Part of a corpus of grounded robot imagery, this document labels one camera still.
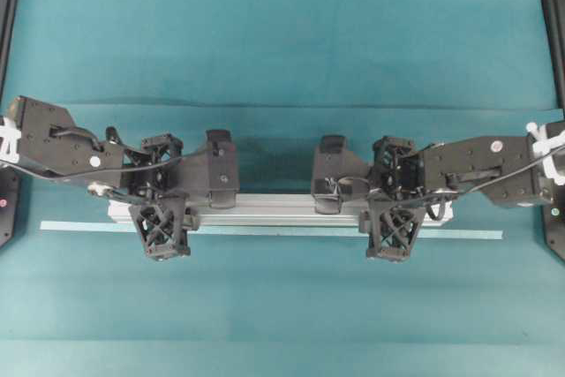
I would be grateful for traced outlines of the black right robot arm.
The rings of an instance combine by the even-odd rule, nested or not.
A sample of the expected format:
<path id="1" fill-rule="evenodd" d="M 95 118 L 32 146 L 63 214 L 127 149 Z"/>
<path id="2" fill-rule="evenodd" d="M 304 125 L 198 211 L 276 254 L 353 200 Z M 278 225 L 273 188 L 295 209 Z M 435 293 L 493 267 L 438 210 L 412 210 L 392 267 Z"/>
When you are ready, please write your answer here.
<path id="1" fill-rule="evenodd" d="M 549 204 L 564 183 L 564 123 L 529 123 L 524 136 L 482 136 L 417 150 L 412 140 L 373 145 L 367 209 L 359 228 L 366 256 L 407 260 L 425 218 L 439 221 L 447 204 L 480 192 L 499 207 Z"/>

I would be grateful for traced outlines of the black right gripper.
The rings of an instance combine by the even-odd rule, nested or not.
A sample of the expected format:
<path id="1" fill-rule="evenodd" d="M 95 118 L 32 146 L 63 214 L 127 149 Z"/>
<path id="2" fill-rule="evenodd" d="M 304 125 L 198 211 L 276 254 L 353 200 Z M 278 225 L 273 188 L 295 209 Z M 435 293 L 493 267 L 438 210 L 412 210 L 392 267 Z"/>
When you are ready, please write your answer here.
<path id="1" fill-rule="evenodd" d="M 368 207 L 361 211 L 358 230 L 368 235 L 367 259 L 403 262 L 410 258 L 425 209 L 401 207 L 390 201 L 424 201 L 423 154 L 411 139 L 385 136 L 373 143 Z"/>

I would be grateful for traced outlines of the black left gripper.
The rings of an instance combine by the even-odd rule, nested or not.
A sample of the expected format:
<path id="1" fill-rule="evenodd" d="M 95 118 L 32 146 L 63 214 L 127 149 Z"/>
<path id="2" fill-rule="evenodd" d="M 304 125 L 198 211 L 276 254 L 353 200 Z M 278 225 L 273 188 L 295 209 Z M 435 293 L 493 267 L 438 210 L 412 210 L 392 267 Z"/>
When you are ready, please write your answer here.
<path id="1" fill-rule="evenodd" d="M 130 205 L 128 212 L 140 237 L 145 255 L 155 261 L 191 255 L 185 226 L 186 161 L 193 155 L 183 154 L 183 142 L 170 133 L 145 138 L 140 147 L 119 140 L 124 149 L 120 174 L 120 200 L 154 200 Z"/>

